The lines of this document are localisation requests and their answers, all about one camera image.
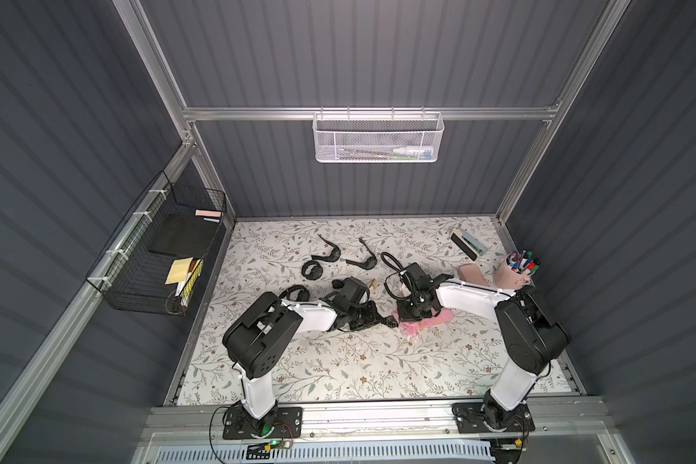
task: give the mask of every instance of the black strap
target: black strap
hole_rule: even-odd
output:
[[[328,244],[329,246],[332,246],[333,251],[330,252],[330,254],[327,256],[312,255],[312,259],[318,260],[318,261],[324,261],[326,263],[335,263],[338,260],[338,258],[340,258],[340,256],[341,256],[341,249],[338,248],[338,246],[335,245],[333,242],[327,241],[324,238],[322,238],[322,241],[325,242],[326,244]]]
[[[312,270],[307,271],[310,266],[314,266]],[[322,265],[313,259],[310,259],[302,266],[302,275],[309,281],[316,281],[322,277]]]
[[[357,261],[351,261],[350,259],[346,259],[346,264],[358,266],[363,270],[374,269],[374,266],[376,266],[376,255],[374,254],[374,252],[371,251],[371,248],[369,248],[369,246],[366,245],[366,242],[363,241],[363,238],[359,238],[358,241],[360,241],[363,246],[366,246],[366,250],[369,252],[371,256],[366,258],[366,260],[363,263],[358,263]]]
[[[292,293],[299,291],[297,293],[296,300],[292,300]],[[290,302],[308,302],[309,301],[309,290],[306,289],[304,285],[291,285],[289,288],[281,292],[278,296],[280,299],[287,299]]]

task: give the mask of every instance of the pink cloth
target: pink cloth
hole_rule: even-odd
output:
[[[397,310],[395,310],[392,315],[395,316],[395,319],[399,321],[399,314],[397,314]],[[404,331],[409,336],[414,337],[423,329],[431,328],[434,325],[443,324],[451,321],[452,319],[454,319],[454,314],[450,309],[444,307],[441,308],[441,313],[434,318],[423,319],[422,321],[418,322],[400,322],[399,325],[402,326]]]

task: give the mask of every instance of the white vent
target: white vent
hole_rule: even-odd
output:
[[[227,463],[253,462],[246,459],[248,445],[215,445],[220,458]],[[465,462],[493,462],[490,443],[480,440],[396,440],[361,442],[296,442],[291,449],[272,450],[268,462],[355,462],[357,460],[399,459],[464,459]],[[157,463],[218,463],[208,445],[163,446]]]
[[[434,162],[443,135],[440,113],[330,111],[315,113],[319,162]]]

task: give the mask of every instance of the floral table surface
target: floral table surface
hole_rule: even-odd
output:
[[[454,227],[490,246],[475,263],[492,282],[492,274],[505,255],[492,218],[238,223],[178,404],[230,403],[242,397],[222,336],[261,293],[278,294],[301,283],[314,300],[332,291],[335,278],[354,276],[366,283],[375,279],[379,287],[371,298],[379,311],[388,315],[395,302],[381,284],[393,271],[381,261],[369,271],[346,264],[346,259],[363,261],[368,256],[358,239],[362,237],[377,256],[388,251],[404,265],[417,262],[430,275],[456,274],[459,266],[472,261],[449,240]],[[322,278],[306,281],[300,270],[309,255],[326,255],[331,250],[317,234],[341,248],[341,259],[322,263]],[[297,335],[272,374],[280,401],[467,396],[483,394],[507,360],[497,323],[454,310],[454,320],[424,329],[415,337],[383,325],[355,333]],[[564,391],[570,387],[553,362],[551,374],[539,380],[533,392]]]

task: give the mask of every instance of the pink cup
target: pink cup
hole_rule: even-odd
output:
[[[498,288],[518,290],[524,285],[529,285],[531,283],[531,277],[529,275],[520,275],[516,271],[512,270],[510,266],[505,262],[506,258],[502,258],[500,262],[500,267],[495,276],[493,277],[493,282]]]

